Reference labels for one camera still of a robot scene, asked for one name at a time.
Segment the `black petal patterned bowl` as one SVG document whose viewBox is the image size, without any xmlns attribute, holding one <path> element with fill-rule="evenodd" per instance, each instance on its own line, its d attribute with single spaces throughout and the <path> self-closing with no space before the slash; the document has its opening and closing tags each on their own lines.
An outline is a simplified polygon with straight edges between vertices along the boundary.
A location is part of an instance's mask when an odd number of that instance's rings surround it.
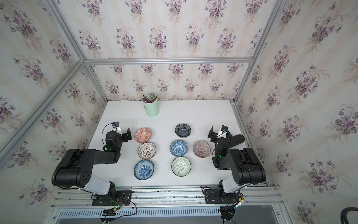
<svg viewBox="0 0 358 224">
<path fill-rule="evenodd" d="M 186 138 L 191 134 L 192 130 L 188 124 L 181 123 L 175 127 L 175 133 L 180 138 Z"/>
</svg>

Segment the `green triangle patterned bowl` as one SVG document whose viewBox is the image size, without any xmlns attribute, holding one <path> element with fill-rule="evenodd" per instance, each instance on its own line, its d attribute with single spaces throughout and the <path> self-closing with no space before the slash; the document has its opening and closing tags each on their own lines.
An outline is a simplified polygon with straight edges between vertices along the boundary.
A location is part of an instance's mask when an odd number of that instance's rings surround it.
<svg viewBox="0 0 358 224">
<path fill-rule="evenodd" d="M 186 157 L 177 157 L 171 164 L 172 172 L 178 177 L 185 177 L 191 171 L 191 162 Z"/>
</svg>

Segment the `pink striped bowl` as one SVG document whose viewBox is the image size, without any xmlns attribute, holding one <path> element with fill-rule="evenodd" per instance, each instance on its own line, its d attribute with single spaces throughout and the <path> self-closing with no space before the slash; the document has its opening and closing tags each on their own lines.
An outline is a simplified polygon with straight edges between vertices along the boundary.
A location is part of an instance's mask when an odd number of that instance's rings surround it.
<svg viewBox="0 0 358 224">
<path fill-rule="evenodd" d="M 197 157 L 206 158 L 211 153 L 210 145 L 205 141 L 197 141 L 193 145 L 193 152 Z"/>
</svg>

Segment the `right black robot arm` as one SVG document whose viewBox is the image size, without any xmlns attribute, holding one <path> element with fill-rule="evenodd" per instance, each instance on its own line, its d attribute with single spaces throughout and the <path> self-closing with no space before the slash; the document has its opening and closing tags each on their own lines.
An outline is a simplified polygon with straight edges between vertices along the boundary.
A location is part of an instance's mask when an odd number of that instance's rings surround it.
<svg viewBox="0 0 358 224">
<path fill-rule="evenodd" d="M 208 138 L 214 143 L 212 162 L 217 170 L 230 170 L 231 176 L 219 181 L 221 195 L 237 193 L 248 185 L 266 181 L 266 172 L 252 148 L 236 149 L 245 142 L 242 134 L 232 135 L 228 127 L 222 125 L 219 132 L 212 127 Z"/>
</svg>

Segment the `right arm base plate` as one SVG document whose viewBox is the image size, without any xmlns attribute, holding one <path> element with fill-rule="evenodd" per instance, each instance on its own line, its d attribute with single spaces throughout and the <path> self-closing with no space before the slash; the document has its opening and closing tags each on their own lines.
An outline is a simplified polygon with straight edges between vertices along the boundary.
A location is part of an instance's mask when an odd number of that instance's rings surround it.
<svg viewBox="0 0 358 224">
<path fill-rule="evenodd" d="M 242 193 L 225 193 L 218 189 L 203 188 L 202 193 L 206 204 L 235 204 L 242 198 Z"/>
</svg>

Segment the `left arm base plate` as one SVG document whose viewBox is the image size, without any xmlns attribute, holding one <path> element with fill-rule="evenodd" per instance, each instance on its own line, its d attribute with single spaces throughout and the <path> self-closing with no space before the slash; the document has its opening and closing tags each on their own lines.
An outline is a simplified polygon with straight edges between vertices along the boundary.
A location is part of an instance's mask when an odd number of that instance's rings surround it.
<svg viewBox="0 0 358 224">
<path fill-rule="evenodd" d="M 116 191 L 115 196 L 92 195 L 92 206 L 120 206 L 129 205 L 131 200 L 131 190 Z"/>
</svg>

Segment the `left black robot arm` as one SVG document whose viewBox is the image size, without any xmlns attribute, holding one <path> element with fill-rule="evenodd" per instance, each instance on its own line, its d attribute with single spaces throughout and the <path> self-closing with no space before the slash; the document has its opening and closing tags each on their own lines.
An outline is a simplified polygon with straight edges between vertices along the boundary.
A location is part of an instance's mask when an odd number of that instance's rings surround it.
<svg viewBox="0 0 358 224">
<path fill-rule="evenodd" d="M 130 129 L 123 134 L 110 131 L 106 134 L 106 144 L 101 151 L 96 149 L 68 150 L 52 175 L 52 184 L 62 189 L 78 188 L 96 196 L 115 197 L 117 193 L 115 184 L 94 175 L 93 167 L 117 163 L 123 143 L 131 139 Z"/>
</svg>

